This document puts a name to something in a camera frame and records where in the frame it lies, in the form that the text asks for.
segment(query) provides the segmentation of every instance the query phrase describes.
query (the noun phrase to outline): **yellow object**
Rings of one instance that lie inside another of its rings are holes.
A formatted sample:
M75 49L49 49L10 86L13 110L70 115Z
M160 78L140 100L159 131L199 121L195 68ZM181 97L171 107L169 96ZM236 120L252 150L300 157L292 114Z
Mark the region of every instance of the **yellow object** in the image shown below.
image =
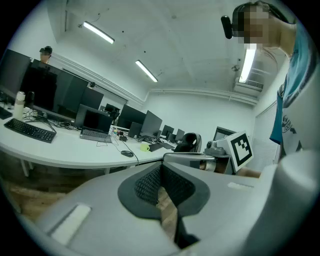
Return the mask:
M149 149L150 149L150 147L149 147L148 144L141 144L141 145L140 145L140 150L141 150L141 151L146 152L146 151L149 151Z

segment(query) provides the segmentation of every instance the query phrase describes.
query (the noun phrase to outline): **blue shirt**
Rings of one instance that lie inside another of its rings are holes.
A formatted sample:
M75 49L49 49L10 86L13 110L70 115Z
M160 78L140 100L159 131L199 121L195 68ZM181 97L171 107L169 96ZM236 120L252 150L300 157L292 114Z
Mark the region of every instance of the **blue shirt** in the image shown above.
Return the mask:
M301 148L299 135L286 115L287 108L303 90L318 61L319 55L311 37L304 26L297 23L288 73L276 96L276 115L270 136L273 142L283 143L286 155Z

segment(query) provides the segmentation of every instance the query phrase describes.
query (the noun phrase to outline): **computer mouse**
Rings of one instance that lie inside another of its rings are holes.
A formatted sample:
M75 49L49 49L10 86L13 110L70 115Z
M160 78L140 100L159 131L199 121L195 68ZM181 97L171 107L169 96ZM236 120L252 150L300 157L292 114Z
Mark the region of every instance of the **computer mouse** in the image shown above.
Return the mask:
M134 156L134 153L132 153L131 151L128 151L128 150L122 150L121 155L124 155L128 158L132 158Z

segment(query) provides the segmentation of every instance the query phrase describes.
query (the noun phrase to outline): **air conditioner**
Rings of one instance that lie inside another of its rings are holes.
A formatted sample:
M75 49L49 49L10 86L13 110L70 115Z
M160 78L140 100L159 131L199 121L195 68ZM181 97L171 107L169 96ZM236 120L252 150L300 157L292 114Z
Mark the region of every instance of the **air conditioner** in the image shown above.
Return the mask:
M239 82L239 77L235 79L234 91L250 96L258 97L262 92L264 85L262 83L246 80L245 83Z

